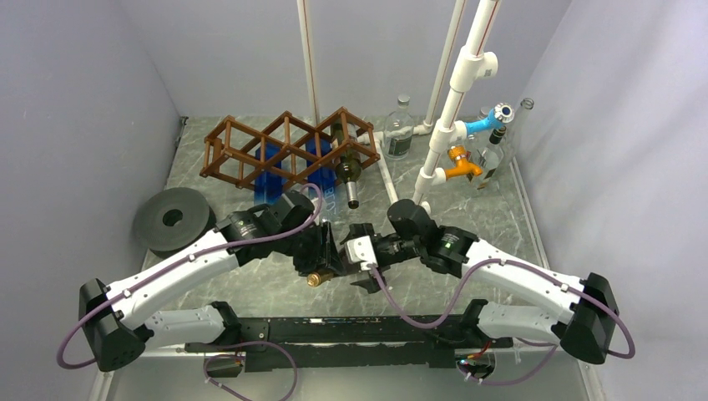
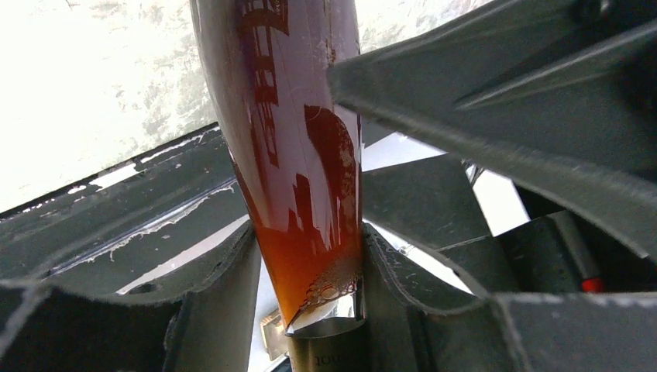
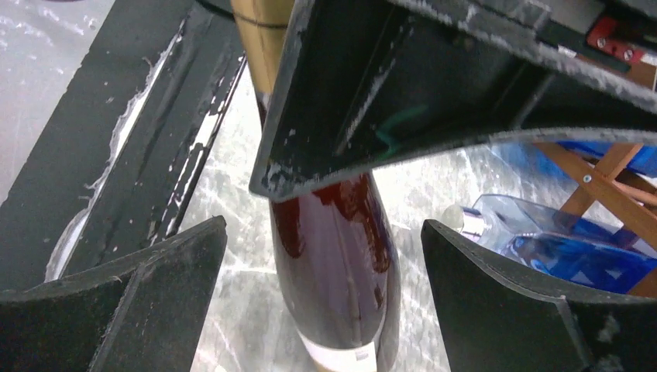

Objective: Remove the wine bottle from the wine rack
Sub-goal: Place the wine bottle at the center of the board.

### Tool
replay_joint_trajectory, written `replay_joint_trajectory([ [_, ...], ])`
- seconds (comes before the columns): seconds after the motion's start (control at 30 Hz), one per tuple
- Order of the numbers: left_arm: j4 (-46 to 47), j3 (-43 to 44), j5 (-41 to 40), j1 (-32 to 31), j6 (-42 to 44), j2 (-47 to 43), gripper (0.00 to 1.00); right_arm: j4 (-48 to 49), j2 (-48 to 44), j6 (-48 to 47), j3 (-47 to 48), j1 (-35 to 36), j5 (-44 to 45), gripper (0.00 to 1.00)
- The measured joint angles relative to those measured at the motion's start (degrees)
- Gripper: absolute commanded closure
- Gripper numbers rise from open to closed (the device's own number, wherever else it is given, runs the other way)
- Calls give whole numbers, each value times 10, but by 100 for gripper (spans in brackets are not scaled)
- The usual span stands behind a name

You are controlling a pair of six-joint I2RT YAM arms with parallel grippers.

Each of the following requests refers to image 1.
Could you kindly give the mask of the dark bottle gold cap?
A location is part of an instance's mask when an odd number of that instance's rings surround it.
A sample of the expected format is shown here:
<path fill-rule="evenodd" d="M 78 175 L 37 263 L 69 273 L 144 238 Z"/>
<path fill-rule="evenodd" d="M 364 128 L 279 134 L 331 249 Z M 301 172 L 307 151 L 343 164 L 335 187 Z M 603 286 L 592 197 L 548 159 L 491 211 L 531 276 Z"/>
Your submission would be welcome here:
<path fill-rule="evenodd" d="M 362 272 L 360 262 L 350 258 L 351 247 L 343 245 L 340 248 L 332 244 L 319 245 L 312 254 L 314 265 L 306 276 L 309 287 L 319 287 L 334 278 L 353 276 Z"/>

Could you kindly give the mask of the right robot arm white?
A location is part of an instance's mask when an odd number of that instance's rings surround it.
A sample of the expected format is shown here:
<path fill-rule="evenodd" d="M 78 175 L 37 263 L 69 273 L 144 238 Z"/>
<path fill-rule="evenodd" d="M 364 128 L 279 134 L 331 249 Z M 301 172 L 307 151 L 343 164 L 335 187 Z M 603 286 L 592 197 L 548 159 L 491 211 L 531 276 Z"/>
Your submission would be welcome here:
<path fill-rule="evenodd" d="M 498 338 L 520 338 L 561 347 L 567 354 L 602 364 L 614 331 L 625 331 L 609 281 L 594 272 L 580 278 L 552 272 L 501 251 L 470 231 L 440 226 L 412 200 L 387 210 L 394 232 L 382 236 L 370 224 L 352 224 L 342 241 L 345 266 L 368 272 L 372 292 L 385 290 L 385 268 L 417 259 L 433 272 L 459 279 L 452 303 L 464 284 L 481 280 L 520 297 L 523 306 L 473 300 L 460 324 L 462 340 L 479 347 Z"/>

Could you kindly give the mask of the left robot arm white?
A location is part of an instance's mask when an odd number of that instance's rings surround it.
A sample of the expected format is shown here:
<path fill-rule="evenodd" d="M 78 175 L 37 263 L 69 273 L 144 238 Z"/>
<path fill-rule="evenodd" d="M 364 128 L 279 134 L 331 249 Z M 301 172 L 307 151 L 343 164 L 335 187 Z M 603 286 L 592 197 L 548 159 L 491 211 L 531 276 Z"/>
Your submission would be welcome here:
<path fill-rule="evenodd" d="M 290 190 L 273 205 L 230 213 L 182 251 L 134 276 L 105 284 L 97 278 L 79 289 L 78 317 L 100 371 L 132 363 L 143 352 L 178 343 L 203 343 L 220 351 L 243 339 L 242 323 L 228 302 L 166 311 L 177 296 L 212 278 L 273 253 L 291 258 L 304 277 L 343 273 L 331 223 L 316 218 L 318 202 Z"/>

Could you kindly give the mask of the green wine bottle silver cap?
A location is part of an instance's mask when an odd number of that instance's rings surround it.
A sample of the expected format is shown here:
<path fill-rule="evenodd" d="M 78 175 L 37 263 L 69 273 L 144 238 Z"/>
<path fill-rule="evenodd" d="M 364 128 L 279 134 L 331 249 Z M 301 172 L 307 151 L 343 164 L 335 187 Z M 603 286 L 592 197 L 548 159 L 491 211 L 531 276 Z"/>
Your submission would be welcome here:
<path fill-rule="evenodd" d="M 336 140 L 337 145 L 343 144 L 345 139 L 344 125 L 337 121 L 331 126 L 331 135 Z M 336 177 L 345 186 L 347 205 L 350 209 L 356 209 L 360 205 L 357 191 L 357 181 L 361 176 L 362 164 L 358 151 L 349 147 L 339 154 L 339 161 L 335 167 Z"/>

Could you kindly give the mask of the clear bottle black cap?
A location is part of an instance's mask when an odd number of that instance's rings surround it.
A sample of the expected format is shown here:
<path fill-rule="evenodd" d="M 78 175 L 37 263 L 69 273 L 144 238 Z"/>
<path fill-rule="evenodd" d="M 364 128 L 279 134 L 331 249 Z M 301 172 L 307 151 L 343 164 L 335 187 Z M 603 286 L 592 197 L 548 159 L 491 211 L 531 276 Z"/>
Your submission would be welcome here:
<path fill-rule="evenodd" d="M 480 131 L 473 136 L 469 160 L 482 170 L 480 175 L 475 175 L 470 181 L 475 194 L 488 186 L 500 166 L 504 157 L 503 141 L 506 134 L 507 128 L 502 127 Z"/>

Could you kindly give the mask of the tall clear wine bottle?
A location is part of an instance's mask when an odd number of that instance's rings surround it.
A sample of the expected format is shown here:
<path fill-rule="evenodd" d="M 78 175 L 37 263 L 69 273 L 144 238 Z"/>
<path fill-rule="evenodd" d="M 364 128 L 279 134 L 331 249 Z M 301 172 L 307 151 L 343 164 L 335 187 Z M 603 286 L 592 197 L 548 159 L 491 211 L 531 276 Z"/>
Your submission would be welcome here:
<path fill-rule="evenodd" d="M 498 165 L 500 170 L 506 169 L 516 155 L 520 146 L 521 133 L 534 106 L 535 101 L 533 98 L 523 98 L 515 110 L 513 121 L 506 125 L 507 132 L 501 143 L 503 157 Z"/>

